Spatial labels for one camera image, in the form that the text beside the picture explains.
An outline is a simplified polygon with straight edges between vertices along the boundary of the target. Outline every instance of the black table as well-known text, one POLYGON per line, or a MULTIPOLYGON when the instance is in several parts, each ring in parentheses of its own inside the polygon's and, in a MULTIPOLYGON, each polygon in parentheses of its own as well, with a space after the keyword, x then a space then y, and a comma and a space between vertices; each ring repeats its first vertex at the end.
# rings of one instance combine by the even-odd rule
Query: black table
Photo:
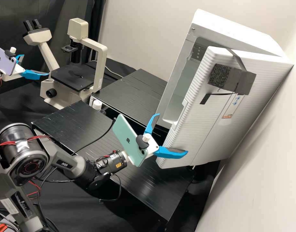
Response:
POLYGON ((145 127, 155 114, 167 82, 139 69, 116 81, 92 98, 145 127))
MULTIPOLYGON (((110 127, 112 120, 79 101, 62 110, 33 122, 41 132, 52 136, 64 150, 74 152, 100 137, 110 127)), ((109 131, 103 138, 78 152, 90 160, 107 155, 123 147, 109 131)), ((160 169, 155 157, 144 161, 139 168, 129 164, 119 171, 125 190, 169 221, 193 179, 186 167, 160 169)))

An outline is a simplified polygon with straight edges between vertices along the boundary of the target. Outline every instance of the black backdrop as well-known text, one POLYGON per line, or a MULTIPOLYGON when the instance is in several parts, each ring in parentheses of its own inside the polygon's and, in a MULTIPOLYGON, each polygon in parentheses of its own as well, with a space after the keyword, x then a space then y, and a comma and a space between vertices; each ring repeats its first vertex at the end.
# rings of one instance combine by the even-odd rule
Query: black backdrop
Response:
MULTIPOLYGON (((0 0, 0 47, 16 47, 16 54, 24 54, 22 66, 26 69, 47 71, 37 46, 29 46, 23 40, 26 32, 24 20, 37 18, 43 27, 48 27, 52 39, 48 42, 60 66, 68 63, 69 54, 60 47, 69 43, 68 20, 79 17, 90 24, 94 0, 0 0)), ((3 82, 0 93, 19 87, 30 81, 23 78, 3 82)))

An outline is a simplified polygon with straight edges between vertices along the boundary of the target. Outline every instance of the white plastic casing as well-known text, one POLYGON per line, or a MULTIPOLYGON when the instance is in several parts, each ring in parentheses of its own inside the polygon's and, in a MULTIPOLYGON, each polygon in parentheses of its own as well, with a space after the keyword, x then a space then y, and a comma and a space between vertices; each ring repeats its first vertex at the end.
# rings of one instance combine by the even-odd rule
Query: white plastic casing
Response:
POLYGON ((36 46, 38 44, 49 41, 51 37, 51 32, 48 29, 45 31, 27 34, 25 37, 23 37, 23 39, 26 41, 28 45, 36 46))
POLYGON ((164 147, 187 150, 181 159, 157 158, 161 168, 200 165, 228 158, 273 96, 293 64, 286 57, 234 50, 246 69, 256 73, 249 95, 245 95, 231 118, 222 118, 236 94, 208 84, 215 64, 239 68, 225 48, 208 47, 184 97, 184 108, 172 126, 164 147), (211 95, 201 104, 207 93, 211 95))
POLYGON ((71 37, 74 37, 78 40, 88 37, 89 24, 88 22, 80 19, 74 18, 70 19, 68 23, 67 34, 71 37))

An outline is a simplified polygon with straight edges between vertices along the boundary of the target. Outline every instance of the red wire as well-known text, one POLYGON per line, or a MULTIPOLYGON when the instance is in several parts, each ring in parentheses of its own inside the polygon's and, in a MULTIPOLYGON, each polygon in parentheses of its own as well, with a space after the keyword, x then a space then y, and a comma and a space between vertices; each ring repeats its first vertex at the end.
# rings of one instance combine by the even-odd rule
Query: red wire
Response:
POLYGON ((0 78, 0 87, 2 86, 2 78, 0 78))
MULTIPOLYGON (((38 135, 38 136, 33 136, 31 138, 28 138, 27 141, 29 142, 31 140, 40 139, 40 138, 49 138, 51 140, 50 136, 48 136, 48 135, 38 135)), ((6 142, 1 143, 0 146, 15 145, 15 144, 16 144, 15 141, 6 141, 6 142)))
POLYGON ((30 196, 30 195, 36 194, 36 193, 38 193, 38 191, 36 191, 36 192, 32 192, 32 193, 29 193, 29 194, 27 195, 27 197, 30 196))
POLYGON ((49 138, 51 140, 50 136, 48 136, 48 135, 38 135, 38 136, 33 136, 31 138, 28 138, 28 141, 31 141, 34 139, 41 139, 41 138, 49 138))
POLYGON ((29 180, 29 183, 37 187, 40 191, 42 190, 41 187, 39 187, 37 184, 33 183, 32 181, 29 180))

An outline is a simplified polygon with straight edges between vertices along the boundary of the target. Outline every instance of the robotic arm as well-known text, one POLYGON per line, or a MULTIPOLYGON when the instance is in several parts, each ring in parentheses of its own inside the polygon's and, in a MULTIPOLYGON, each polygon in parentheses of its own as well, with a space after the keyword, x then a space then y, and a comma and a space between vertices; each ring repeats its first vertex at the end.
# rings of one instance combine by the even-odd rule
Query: robotic arm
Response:
POLYGON ((70 156, 48 137, 35 136, 23 123, 3 128, 0 131, 0 201, 23 232, 42 231, 44 218, 22 186, 50 166, 63 169, 65 176, 81 188, 94 190, 125 168, 127 162, 120 151, 95 162, 79 155, 70 156))
POLYGON ((151 136, 156 120, 157 115, 154 115, 144 135, 136 135, 126 119, 119 115, 112 129, 125 151, 113 151, 95 161, 79 155, 70 156, 49 136, 37 130, 35 135, 26 124, 6 126, 0 131, 0 202, 23 232, 39 232, 44 229, 45 219, 22 186, 50 166, 62 169, 64 175, 82 189, 95 190, 112 174, 127 167, 127 161, 139 167, 152 154, 175 159, 183 157, 187 151, 168 150, 157 145, 151 136))

